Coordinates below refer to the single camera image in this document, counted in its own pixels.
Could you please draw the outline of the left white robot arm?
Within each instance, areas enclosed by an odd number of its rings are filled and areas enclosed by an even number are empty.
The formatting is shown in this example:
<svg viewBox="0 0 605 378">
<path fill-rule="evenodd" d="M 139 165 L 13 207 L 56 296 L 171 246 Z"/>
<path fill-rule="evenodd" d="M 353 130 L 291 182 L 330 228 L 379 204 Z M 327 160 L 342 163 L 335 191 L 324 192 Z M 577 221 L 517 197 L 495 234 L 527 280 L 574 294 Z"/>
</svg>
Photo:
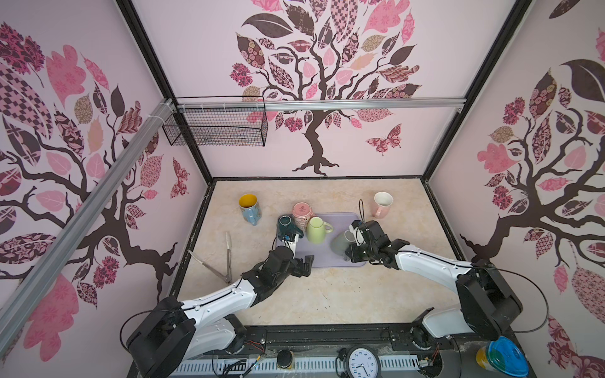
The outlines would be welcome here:
<svg viewBox="0 0 605 378">
<path fill-rule="evenodd" d="M 290 276 L 309 277 L 314 256 L 296 258 L 288 247 L 271 250 L 236 283 L 198 299 L 174 296 L 142 312 L 146 317 L 121 340 L 142 377 L 167 377 L 181 362 L 209 351 L 239 352 L 246 329 L 235 313 L 269 298 Z"/>
</svg>

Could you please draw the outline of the pink patterned mug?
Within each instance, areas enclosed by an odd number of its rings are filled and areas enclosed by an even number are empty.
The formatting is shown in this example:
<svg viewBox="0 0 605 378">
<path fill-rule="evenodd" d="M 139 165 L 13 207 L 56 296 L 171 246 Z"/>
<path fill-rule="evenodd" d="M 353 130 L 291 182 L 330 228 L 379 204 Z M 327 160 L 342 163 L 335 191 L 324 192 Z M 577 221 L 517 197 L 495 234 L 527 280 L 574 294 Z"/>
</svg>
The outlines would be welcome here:
<svg viewBox="0 0 605 378">
<path fill-rule="evenodd" d="M 394 203 L 394 198 L 387 192 L 378 192 L 373 197 L 371 205 L 372 216 L 377 219 L 385 218 Z"/>
</svg>

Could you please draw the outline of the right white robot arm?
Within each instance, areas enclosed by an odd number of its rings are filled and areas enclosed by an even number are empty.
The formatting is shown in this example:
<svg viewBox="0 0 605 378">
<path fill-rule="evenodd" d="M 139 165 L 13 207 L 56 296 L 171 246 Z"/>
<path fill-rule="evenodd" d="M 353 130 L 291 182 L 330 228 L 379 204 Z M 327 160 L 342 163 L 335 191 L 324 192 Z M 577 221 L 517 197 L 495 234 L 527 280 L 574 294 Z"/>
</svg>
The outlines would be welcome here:
<svg viewBox="0 0 605 378">
<path fill-rule="evenodd" d="M 353 221 L 349 230 L 354 242 L 345 255 L 351 261 L 415 273 L 457 294 L 458 305 L 439 311 L 429 308 L 411 323 L 411 335 L 421 348 L 430 340 L 471 332 L 496 341 L 523 310 L 518 296 L 488 261 L 449 259 L 403 239 L 390 240 L 374 220 Z"/>
</svg>

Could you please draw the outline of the dark green mug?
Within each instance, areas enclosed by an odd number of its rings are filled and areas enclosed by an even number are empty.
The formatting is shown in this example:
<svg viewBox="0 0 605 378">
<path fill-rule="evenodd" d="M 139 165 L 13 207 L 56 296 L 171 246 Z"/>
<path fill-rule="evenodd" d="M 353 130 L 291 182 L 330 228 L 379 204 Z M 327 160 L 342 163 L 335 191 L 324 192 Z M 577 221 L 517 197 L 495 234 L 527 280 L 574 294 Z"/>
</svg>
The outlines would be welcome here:
<svg viewBox="0 0 605 378">
<path fill-rule="evenodd" d="M 299 234 L 303 238 L 303 231 L 296 227 L 294 220 L 290 215 L 282 215 L 277 220 L 277 239 L 284 242 L 287 236 Z"/>
</svg>

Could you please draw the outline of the blue butterfly mug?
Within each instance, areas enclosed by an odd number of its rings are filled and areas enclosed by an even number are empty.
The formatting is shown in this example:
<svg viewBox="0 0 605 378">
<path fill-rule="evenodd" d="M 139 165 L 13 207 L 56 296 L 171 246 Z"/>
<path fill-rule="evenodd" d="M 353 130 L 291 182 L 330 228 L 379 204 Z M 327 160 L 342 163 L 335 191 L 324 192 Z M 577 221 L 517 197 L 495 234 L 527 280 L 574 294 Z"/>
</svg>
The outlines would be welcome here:
<svg viewBox="0 0 605 378">
<path fill-rule="evenodd" d="M 243 195 L 239 199 L 239 208 L 244 220 L 252 226 L 256 226 L 262 218 L 262 212 L 255 195 Z"/>
</svg>

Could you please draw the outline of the light green mug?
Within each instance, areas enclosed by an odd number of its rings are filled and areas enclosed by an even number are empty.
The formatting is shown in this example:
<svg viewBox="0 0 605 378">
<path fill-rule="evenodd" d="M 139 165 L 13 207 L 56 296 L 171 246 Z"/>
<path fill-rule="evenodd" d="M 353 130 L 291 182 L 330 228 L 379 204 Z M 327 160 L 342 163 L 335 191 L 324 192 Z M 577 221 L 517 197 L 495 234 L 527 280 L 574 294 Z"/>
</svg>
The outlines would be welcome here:
<svg viewBox="0 0 605 378">
<path fill-rule="evenodd" d="M 322 244 L 334 227 L 321 217 L 312 217 L 307 223 L 307 240 L 312 244 Z"/>
</svg>

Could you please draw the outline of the grey mug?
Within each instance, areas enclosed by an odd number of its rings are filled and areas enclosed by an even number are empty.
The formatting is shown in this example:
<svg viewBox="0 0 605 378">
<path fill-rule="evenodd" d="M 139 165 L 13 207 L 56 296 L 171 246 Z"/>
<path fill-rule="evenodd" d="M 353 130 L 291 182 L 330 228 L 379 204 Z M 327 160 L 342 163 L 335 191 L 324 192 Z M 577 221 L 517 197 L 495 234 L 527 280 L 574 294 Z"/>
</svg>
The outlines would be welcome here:
<svg viewBox="0 0 605 378">
<path fill-rule="evenodd" d="M 354 234 L 350 230 L 340 233 L 330 244 L 331 251 L 345 261 L 348 260 L 346 252 L 348 248 L 355 243 Z"/>
</svg>

